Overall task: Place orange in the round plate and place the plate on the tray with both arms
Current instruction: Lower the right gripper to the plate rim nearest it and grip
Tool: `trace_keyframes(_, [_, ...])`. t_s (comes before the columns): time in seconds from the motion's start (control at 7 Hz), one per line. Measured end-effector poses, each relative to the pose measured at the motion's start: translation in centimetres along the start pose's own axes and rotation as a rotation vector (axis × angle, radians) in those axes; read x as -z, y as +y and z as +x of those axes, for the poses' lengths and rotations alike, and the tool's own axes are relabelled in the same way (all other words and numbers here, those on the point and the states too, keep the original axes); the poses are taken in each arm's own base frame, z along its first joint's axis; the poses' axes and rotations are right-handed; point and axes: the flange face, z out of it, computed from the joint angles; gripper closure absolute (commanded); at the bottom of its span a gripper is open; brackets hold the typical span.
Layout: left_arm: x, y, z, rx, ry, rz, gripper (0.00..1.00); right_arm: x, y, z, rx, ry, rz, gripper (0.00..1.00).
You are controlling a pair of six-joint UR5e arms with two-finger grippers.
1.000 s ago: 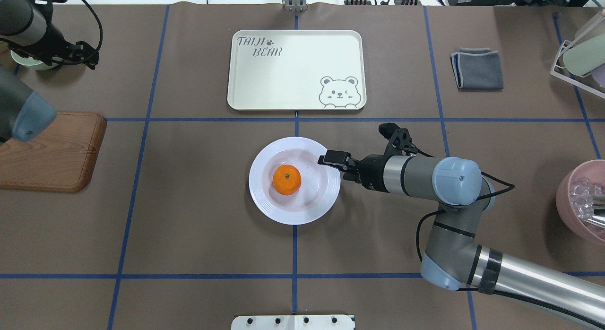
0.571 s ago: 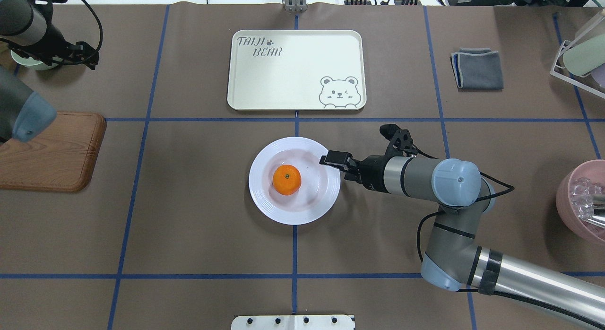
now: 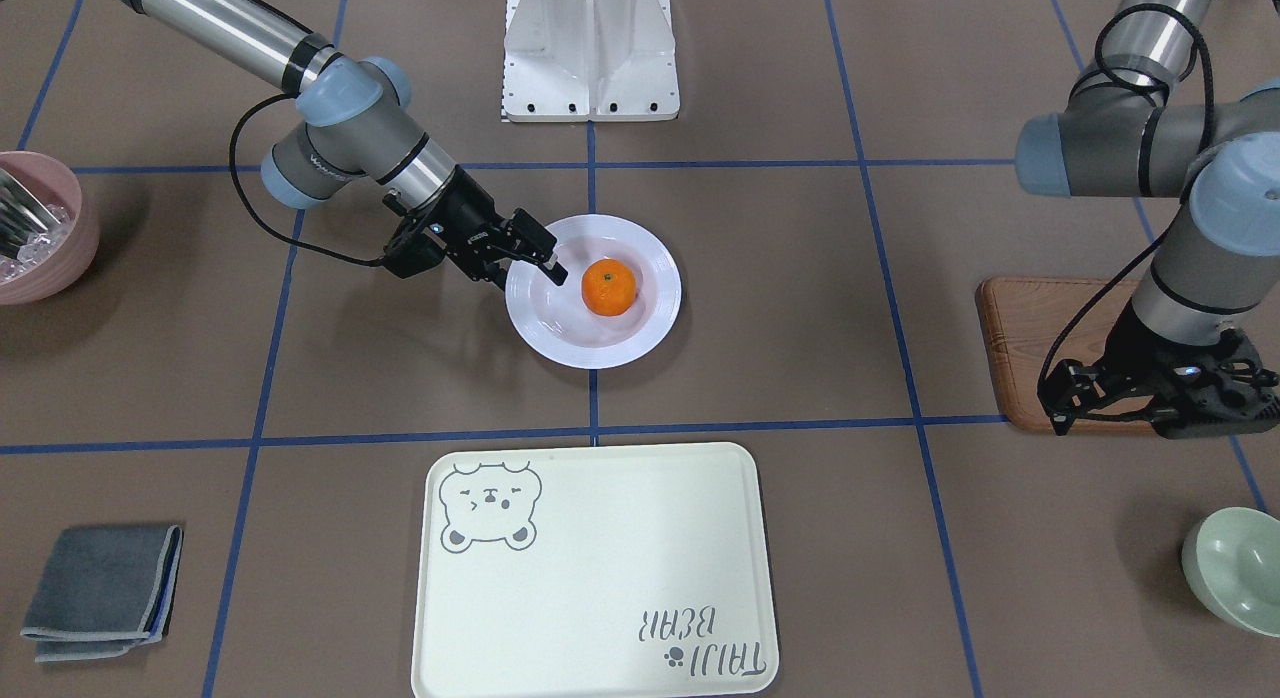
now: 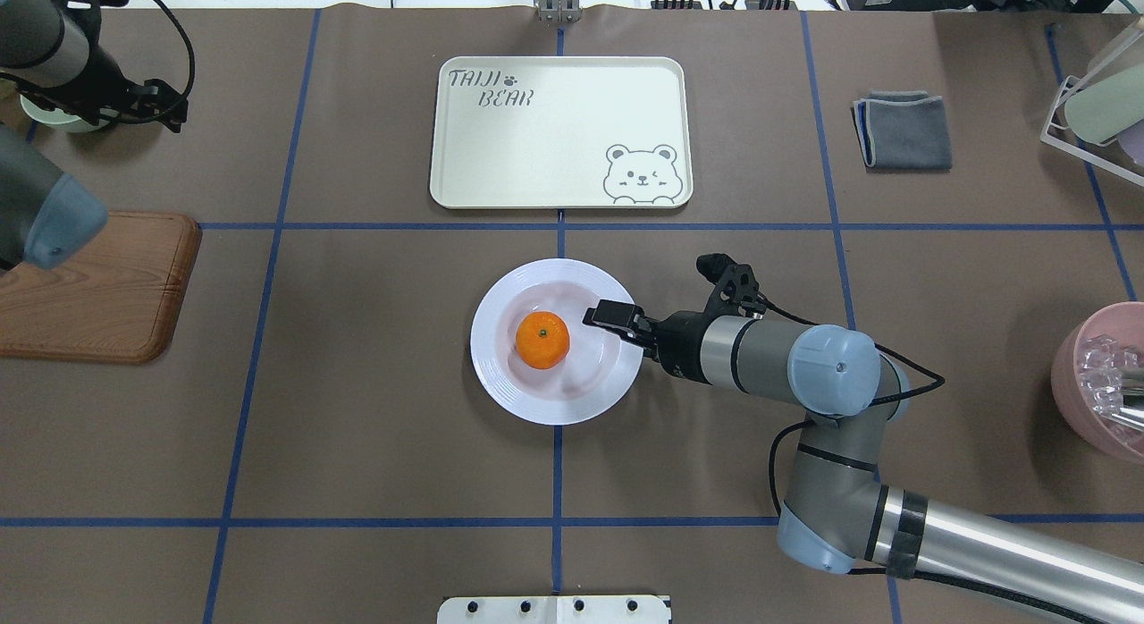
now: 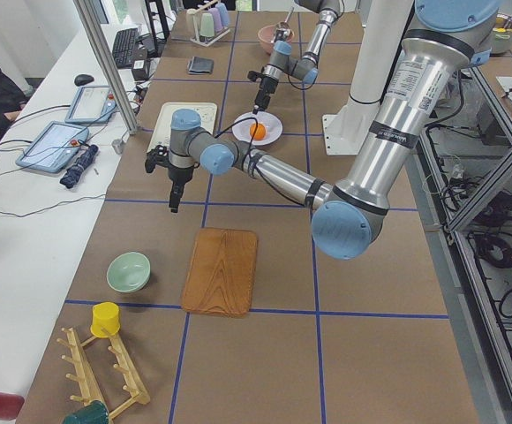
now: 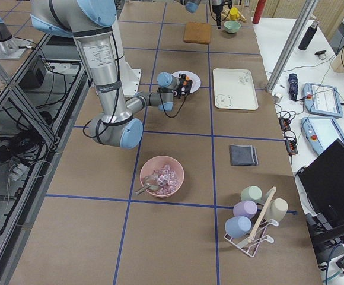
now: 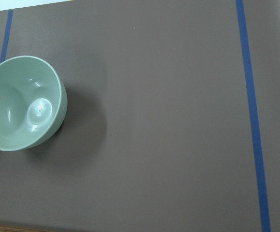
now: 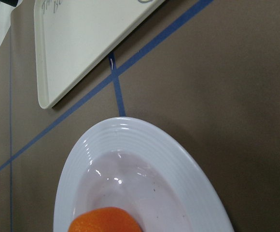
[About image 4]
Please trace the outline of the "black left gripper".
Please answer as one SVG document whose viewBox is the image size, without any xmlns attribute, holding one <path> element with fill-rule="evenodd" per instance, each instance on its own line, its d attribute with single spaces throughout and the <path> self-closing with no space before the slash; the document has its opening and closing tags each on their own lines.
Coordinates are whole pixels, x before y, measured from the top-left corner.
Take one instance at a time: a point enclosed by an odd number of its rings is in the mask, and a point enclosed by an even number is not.
<svg viewBox="0 0 1144 624">
<path fill-rule="evenodd" d="M 189 87 L 177 90 L 159 79 L 132 82 L 114 73 L 81 74 L 67 82 L 67 103 L 84 123 L 159 123 L 181 132 L 189 110 Z"/>
</svg>

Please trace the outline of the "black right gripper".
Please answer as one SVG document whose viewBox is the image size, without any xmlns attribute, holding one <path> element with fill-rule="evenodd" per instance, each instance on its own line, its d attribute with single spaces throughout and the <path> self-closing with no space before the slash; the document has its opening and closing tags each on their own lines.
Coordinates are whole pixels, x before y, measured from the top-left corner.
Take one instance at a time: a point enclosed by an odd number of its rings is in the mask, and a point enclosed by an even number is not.
<svg viewBox="0 0 1144 624">
<path fill-rule="evenodd" d="M 702 342 L 712 318 L 702 313 L 678 311 L 669 318 L 644 317 L 637 305 L 601 299 L 583 315 L 583 325 L 601 327 L 615 335 L 645 335 L 651 346 L 644 350 L 667 376 L 681 379 L 704 379 Z"/>
</svg>

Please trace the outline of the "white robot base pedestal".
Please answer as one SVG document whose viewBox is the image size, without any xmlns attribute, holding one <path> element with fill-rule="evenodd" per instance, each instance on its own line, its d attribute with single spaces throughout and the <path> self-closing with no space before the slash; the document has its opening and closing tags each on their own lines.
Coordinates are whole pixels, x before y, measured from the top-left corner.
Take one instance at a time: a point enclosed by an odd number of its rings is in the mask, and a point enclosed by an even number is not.
<svg viewBox="0 0 1144 624">
<path fill-rule="evenodd" d="M 456 597 L 437 623 L 672 623 L 670 599 L 654 594 Z"/>
</svg>

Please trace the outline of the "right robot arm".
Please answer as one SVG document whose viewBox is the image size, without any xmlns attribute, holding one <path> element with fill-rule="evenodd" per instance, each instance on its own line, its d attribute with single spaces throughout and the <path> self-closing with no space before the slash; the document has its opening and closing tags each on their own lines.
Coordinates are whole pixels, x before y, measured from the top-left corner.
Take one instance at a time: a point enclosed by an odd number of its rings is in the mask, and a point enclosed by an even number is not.
<svg viewBox="0 0 1144 624">
<path fill-rule="evenodd" d="M 884 431 L 914 392 L 869 335 L 818 325 L 754 294 L 649 318 L 601 299 L 583 315 L 670 376 L 804 408 L 785 496 L 785 555 L 829 574 L 867 572 L 970 591 L 1050 621 L 1141 623 L 1141 562 L 884 485 Z"/>
</svg>

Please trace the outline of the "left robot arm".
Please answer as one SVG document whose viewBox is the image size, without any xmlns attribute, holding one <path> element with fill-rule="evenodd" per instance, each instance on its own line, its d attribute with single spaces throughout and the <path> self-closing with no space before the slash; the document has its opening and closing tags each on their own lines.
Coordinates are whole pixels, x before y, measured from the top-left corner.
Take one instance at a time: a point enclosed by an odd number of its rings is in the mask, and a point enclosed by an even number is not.
<svg viewBox="0 0 1144 624">
<path fill-rule="evenodd" d="M 101 45 L 102 10 L 130 0 L 1 0 L 1 66 L 33 128 L 102 131 L 110 124 L 161 124 L 182 131 L 197 60 L 186 29 L 154 3 L 185 46 L 186 82 L 132 81 Z M 27 131 L 3 126 L 1 264 L 51 270 L 85 248 L 109 221 L 105 205 L 42 156 Z"/>
</svg>

